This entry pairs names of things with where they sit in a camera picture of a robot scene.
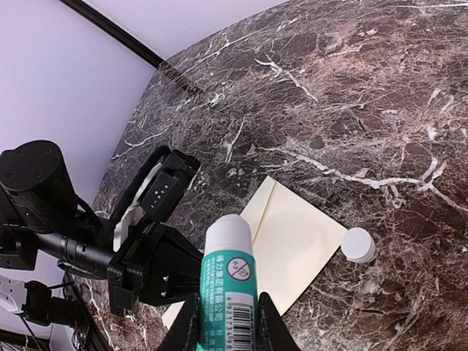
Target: paper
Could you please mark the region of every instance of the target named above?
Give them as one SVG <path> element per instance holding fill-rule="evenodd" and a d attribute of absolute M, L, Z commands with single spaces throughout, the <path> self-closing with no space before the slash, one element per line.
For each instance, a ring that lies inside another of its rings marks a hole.
<path fill-rule="evenodd" d="M 282 316 L 339 248 L 346 228 L 267 177 L 241 216 L 249 223 L 258 292 L 267 292 Z M 170 328 L 178 307 L 162 316 Z"/>

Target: marble table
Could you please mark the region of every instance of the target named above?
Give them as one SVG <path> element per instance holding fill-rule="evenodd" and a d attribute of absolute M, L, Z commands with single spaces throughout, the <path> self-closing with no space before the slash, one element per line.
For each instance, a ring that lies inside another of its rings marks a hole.
<path fill-rule="evenodd" d="M 198 248 L 266 176 L 375 238 L 372 264 L 337 252 L 284 316 L 302 350 L 468 350 L 468 7 L 462 1 L 291 1 L 191 46 L 157 72 L 94 208 L 107 216 L 166 144 L 200 172 L 170 224 Z M 164 308 L 110 315 L 115 350 L 155 350 Z"/>

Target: warning symbol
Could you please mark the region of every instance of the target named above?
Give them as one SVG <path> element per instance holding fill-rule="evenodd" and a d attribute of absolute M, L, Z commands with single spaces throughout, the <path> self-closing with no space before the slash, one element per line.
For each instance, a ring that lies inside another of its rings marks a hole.
<path fill-rule="evenodd" d="M 250 278 L 250 265 L 243 258 L 233 258 L 227 264 L 227 272 L 235 280 L 245 282 Z"/>

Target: white round cap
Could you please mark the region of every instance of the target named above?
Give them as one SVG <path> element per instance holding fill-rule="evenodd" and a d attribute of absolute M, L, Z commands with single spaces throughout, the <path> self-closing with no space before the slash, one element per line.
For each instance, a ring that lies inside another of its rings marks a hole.
<path fill-rule="evenodd" d="M 222 250 L 236 250 L 254 255 L 249 223 L 237 214 L 221 217 L 206 231 L 204 255 Z"/>
<path fill-rule="evenodd" d="M 341 250 L 349 261 L 366 263 L 375 256 L 375 242 L 367 230 L 352 228 L 344 234 Z"/>

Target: teal label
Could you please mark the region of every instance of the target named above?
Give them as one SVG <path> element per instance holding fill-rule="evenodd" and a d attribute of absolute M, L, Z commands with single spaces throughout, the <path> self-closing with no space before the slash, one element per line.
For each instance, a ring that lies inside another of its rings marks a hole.
<path fill-rule="evenodd" d="M 214 252 L 202 261 L 201 321 L 197 351 L 254 351 L 257 277 L 254 258 Z"/>

